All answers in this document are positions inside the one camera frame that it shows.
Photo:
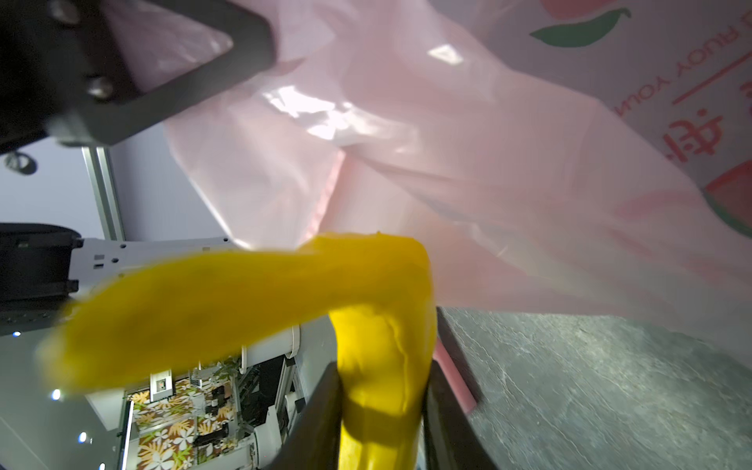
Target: green leaf print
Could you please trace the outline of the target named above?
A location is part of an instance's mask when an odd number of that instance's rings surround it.
[[[186,461],[188,459],[192,459],[193,453],[193,447],[187,447],[183,450],[179,450],[178,452],[175,452],[172,457],[172,459],[175,461],[175,465],[173,467],[174,470],[181,470],[182,468],[188,468],[193,465],[193,462],[191,462],[189,465],[186,465]]]
[[[713,212],[715,212],[723,222],[742,235],[752,238],[752,227],[747,226],[747,224],[731,215],[730,212],[724,209],[722,205],[718,204],[718,202],[713,199],[713,196],[707,192],[703,191],[702,195],[705,197],[705,200],[708,202],[711,209],[713,209]]]
[[[190,411],[187,405],[175,405],[172,408],[170,408],[170,415],[172,416],[180,416],[182,414],[186,414]]]
[[[148,444],[149,442],[154,440],[157,434],[159,434],[158,431],[152,431],[152,432],[149,432],[148,434],[142,435],[141,439],[139,439],[140,441],[139,444],[140,445]]]
[[[619,8],[618,10],[607,11],[590,21],[548,26],[547,28],[533,31],[530,35],[536,39],[540,39],[549,46],[588,46],[606,36],[616,26],[622,15],[627,18],[632,17],[632,13],[627,8]]]

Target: pink plastic bag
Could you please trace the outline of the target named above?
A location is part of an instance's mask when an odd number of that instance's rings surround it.
[[[485,38],[535,0],[442,1]],[[598,99],[512,70],[424,0],[238,3],[271,22],[278,64],[166,125],[239,244],[408,235],[443,305],[637,318],[752,365],[752,240]],[[143,3],[105,13],[146,89],[222,50]]]

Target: gray concrete floor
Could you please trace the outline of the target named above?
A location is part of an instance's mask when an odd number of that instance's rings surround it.
[[[752,468],[752,371],[701,341],[614,317],[458,308],[439,334],[500,470]],[[301,338],[310,392],[336,358],[329,319]]]

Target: black metal bracket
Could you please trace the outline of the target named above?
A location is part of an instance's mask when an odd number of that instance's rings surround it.
[[[33,223],[0,223],[0,335],[49,328],[78,291],[68,279],[78,232]]]
[[[226,0],[150,1],[226,33],[232,49],[143,93],[131,79],[99,0],[65,0],[63,5],[74,5],[74,24],[56,19],[50,1],[0,0],[5,42],[0,56],[14,59],[11,74],[0,72],[0,96],[15,97],[8,102],[11,109],[0,103],[0,119],[26,112],[41,121],[40,129],[26,123],[27,135],[20,137],[2,135],[0,126],[0,153],[44,136],[42,127],[65,145],[116,144],[274,64],[271,27],[262,17]],[[25,82],[19,71],[28,75]],[[91,90],[98,77],[106,78],[99,98]]]
[[[336,469],[342,398],[337,363],[332,362],[326,367],[311,400],[306,404],[279,455],[268,468]],[[475,437],[437,362],[431,364],[423,400],[423,434],[426,470],[496,470],[493,461]]]

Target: yellow rubber glove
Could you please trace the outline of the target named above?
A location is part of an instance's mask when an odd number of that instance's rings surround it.
[[[69,306],[41,358],[57,388],[121,387],[326,313],[344,389],[339,468],[413,468],[436,314],[428,256],[410,238],[327,235],[296,252],[155,265]]]

